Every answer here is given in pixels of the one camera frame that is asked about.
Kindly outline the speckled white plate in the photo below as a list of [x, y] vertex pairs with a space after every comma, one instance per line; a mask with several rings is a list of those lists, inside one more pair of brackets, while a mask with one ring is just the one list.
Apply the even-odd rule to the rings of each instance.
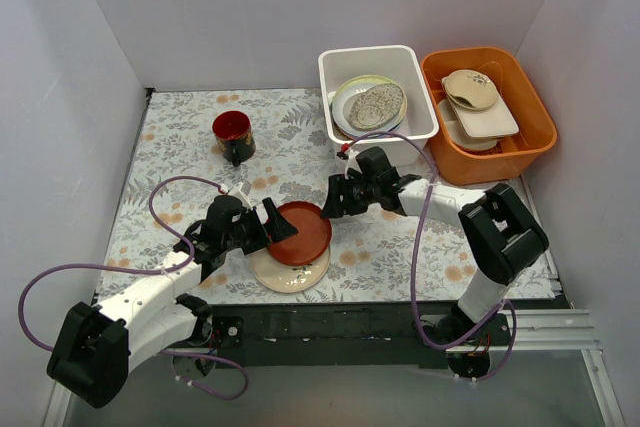
[[379, 84], [361, 93], [347, 118], [359, 130], [374, 130], [395, 118], [404, 102], [402, 89], [391, 83]]

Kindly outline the cream plate with blue rim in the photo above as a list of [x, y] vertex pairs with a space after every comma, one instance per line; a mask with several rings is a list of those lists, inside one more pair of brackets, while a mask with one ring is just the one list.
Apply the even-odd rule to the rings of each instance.
[[330, 265], [330, 248], [316, 260], [289, 266], [275, 260], [266, 250], [248, 256], [256, 279], [266, 288], [282, 294], [300, 293], [322, 280]]

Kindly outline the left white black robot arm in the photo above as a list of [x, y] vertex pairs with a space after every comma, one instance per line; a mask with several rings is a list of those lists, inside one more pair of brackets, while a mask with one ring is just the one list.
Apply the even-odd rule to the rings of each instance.
[[94, 408], [111, 402], [127, 377], [150, 357], [179, 342], [208, 343], [213, 310], [191, 295], [228, 252], [252, 254], [297, 235], [273, 201], [268, 215], [238, 196], [220, 195], [155, 269], [94, 306], [80, 302], [67, 313], [47, 365], [50, 378]]

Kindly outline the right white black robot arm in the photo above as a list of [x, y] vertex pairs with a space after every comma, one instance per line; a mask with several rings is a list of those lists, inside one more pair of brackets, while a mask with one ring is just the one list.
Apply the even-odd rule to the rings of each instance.
[[338, 219], [367, 212], [372, 204], [420, 225], [427, 220], [463, 230], [476, 271], [451, 312], [435, 326], [417, 328], [421, 341], [436, 350], [475, 344], [489, 320], [507, 303], [520, 274], [548, 249], [549, 239], [515, 191], [505, 183], [489, 190], [448, 187], [436, 178], [400, 175], [379, 147], [355, 157], [357, 166], [328, 179], [322, 217]]

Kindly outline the red brown bowl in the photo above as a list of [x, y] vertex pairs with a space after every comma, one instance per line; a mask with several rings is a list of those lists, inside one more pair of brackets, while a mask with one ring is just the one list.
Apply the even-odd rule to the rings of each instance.
[[332, 227], [321, 217], [321, 209], [310, 202], [288, 202], [278, 208], [280, 214], [298, 233], [282, 242], [273, 243], [269, 254], [289, 266], [302, 266], [317, 260], [329, 247]]

